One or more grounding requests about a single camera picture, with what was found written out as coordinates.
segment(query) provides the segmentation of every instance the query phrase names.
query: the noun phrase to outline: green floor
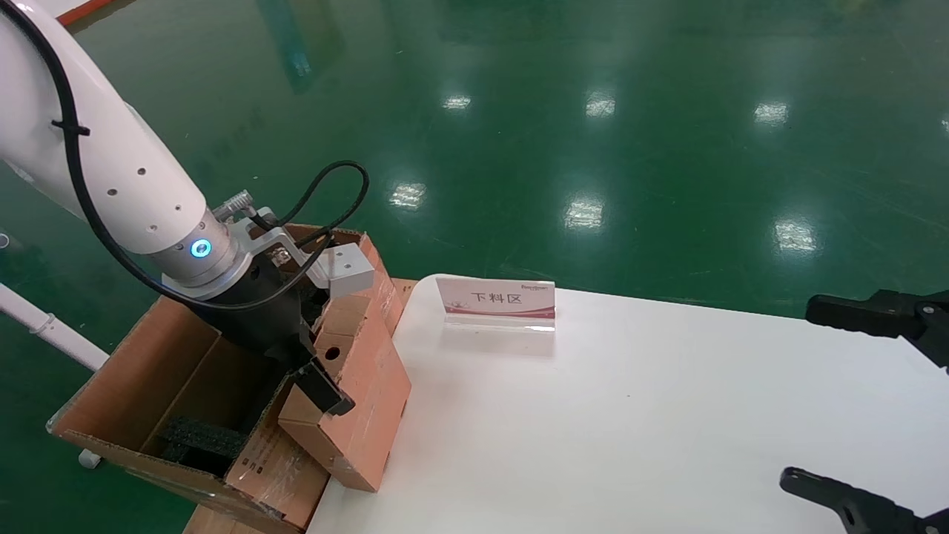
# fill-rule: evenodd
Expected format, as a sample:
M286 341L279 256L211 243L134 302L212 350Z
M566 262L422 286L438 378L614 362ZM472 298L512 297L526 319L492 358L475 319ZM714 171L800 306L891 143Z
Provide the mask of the green floor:
M337 159L391 273L801 316L949 286L945 0L138 0L77 38L217 203ZM343 173L300 221L356 191ZM102 347L154 295L0 168L0 280ZM176 533L189 503L43 424L88 372L0 317L0 532Z

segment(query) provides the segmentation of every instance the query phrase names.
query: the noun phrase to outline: black cable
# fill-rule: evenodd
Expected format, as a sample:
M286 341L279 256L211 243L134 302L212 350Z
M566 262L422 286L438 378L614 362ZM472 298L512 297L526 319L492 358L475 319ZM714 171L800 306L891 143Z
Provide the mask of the black cable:
M102 218L99 217L99 213L96 211L95 205L92 202L92 197L89 195L89 189L86 187L85 177L83 175L82 158L80 157L79 150L79 137L82 135L87 136L90 132L88 128L85 128L79 124L79 117L76 113L76 101L72 94L72 87L69 84L69 79L66 76L59 56L56 54L56 51L46 39L45 35L43 35L36 25L33 24L33 21L30 20L29 17L27 17L23 12L21 12L19 8L17 8L10 0L0 0L0 10L7 15L14 26L19 28L24 33L30 43L36 48L36 51L39 52L40 58L43 60L47 66L47 69L49 70L49 75L53 80L53 84L56 86L56 95L59 97L60 108L63 113L63 119L61 121L53 121L53 124L63 130L63 138L65 142L65 159L66 166L69 169L69 179L72 182L73 188L76 190L76 198L79 200L79 205L83 210L85 219L89 223L89 227L92 229L92 233L95 234L96 238L98 238L102 243L102 246L105 247L105 250L107 250L109 254L112 255L119 265L124 267L126 271L128 271L133 277L137 278L141 283L176 302L197 308L231 312L247 311L264 306L273 301L275 298L289 291L290 288L296 285L300 280L303 279L303 277L307 275L307 270L312 267L314 263L316 263L316 260L319 258L320 254L326 249L327 246L329 246L329 238L325 239L318 249L313 251L307 261L305 261L304 264L300 266L300 270L294 274L291 279L287 280L282 286L280 286L280 288L277 289L272 295L242 304L215 304L212 302L197 300L171 290L162 285L160 282L157 282L149 277L148 273L142 270L142 268L139 267L138 264L135 263L135 261L133 261L125 253L124 249L122 249L121 246L119 246L119 244L109 234L108 229L105 227L105 223L102 222ZM325 235L330 231L332 231L331 225L321 228L314 234L323 232L321 235Z
M356 196L356 199L349 206L349 208L346 211L344 211L342 215L337 217L336 220L333 220L330 224L320 228L319 230L316 230L315 232L309 234L308 236L297 240L295 244L298 248L303 248L309 245L311 242L320 238L320 236L325 236L332 229L336 228L340 224L343 224L347 219L349 219L349 217L353 213L356 212L360 204L363 203L366 193L369 192L369 172L365 170L365 167L351 160L341 160L338 162L330 163L326 167L323 167L323 170L321 170L316 175L316 177L313 178L313 181L309 184L309 187L307 187L307 191L304 192L303 197L301 197L297 201L296 205L293 206L293 208L290 210L289 213L287 213L285 216L283 216L277 221L275 226L283 226L287 224L288 222L290 222L291 220L293 220L293 218L296 217L297 214L300 213L300 210L303 209L303 207L307 204L307 201L313 195L313 191L316 190L316 187L320 185L320 182L323 181L323 179L326 178L326 176L329 175L329 173L333 172L334 170L340 167L352 167L358 170L361 175L363 175L363 185L362 187L360 187L359 195ZM254 224L263 228L265 231L268 231L274 227L274 225L271 225L269 222L266 222L264 218L260 217L259 215L250 217L250 219L253 221Z

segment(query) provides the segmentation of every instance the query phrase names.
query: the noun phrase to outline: blue indicator light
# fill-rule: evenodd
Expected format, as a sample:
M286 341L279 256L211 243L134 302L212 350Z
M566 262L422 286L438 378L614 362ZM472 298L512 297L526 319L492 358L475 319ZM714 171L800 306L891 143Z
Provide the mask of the blue indicator light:
M194 257L205 257L211 253L211 242L207 239L199 239L191 243L191 255Z

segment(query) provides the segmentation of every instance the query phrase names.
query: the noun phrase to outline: white pole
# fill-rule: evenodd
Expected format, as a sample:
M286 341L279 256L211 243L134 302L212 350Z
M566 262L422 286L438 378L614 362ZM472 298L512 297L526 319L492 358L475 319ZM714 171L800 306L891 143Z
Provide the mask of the white pole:
M0 244L4 245L0 248L5 248L9 241ZM4 284L0 284L0 311L29 328L30 334L39 335L46 343L63 351L93 372L98 371L109 357L102 349L57 319L56 315L47 314L33 306L30 301ZM101 456L90 450L84 449L79 454L79 463L88 469L97 466L101 460Z

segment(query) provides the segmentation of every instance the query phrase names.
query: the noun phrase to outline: brown cardboard box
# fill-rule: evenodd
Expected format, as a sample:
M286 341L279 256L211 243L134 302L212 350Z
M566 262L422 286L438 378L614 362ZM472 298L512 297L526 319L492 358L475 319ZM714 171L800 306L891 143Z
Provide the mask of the brown cardboard box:
M313 227L288 229L299 238ZM338 230L334 235L341 243L358 242L377 267L374 287L360 295L394 329L403 303L372 242L356 232ZM184 306L160 298L47 429L242 524L266 534L296 534L306 528L328 474L277 424L291 391L286 381L225 472L159 458L167 442L158 433L173 417L233 425L254 402L251 397L269 364L219 338Z
M392 283L395 285L396 293L399 295L402 305L408 304L409 296L418 282L416 280L392 278ZM242 527L246 528L225 514L199 505L195 508L191 521L185 526L183 534L238 534L238 532L240 534L261 534L253 529L240 530Z
M309 229L289 228L295 238ZM337 233L337 240L351 238ZM335 298L326 305L316 336L316 352L356 407L341 416L322 413L298 388L280 412L279 424L344 486L377 491L396 437L411 384L392 334L405 304L385 272L369 237L360 249L376 268L371 289Z

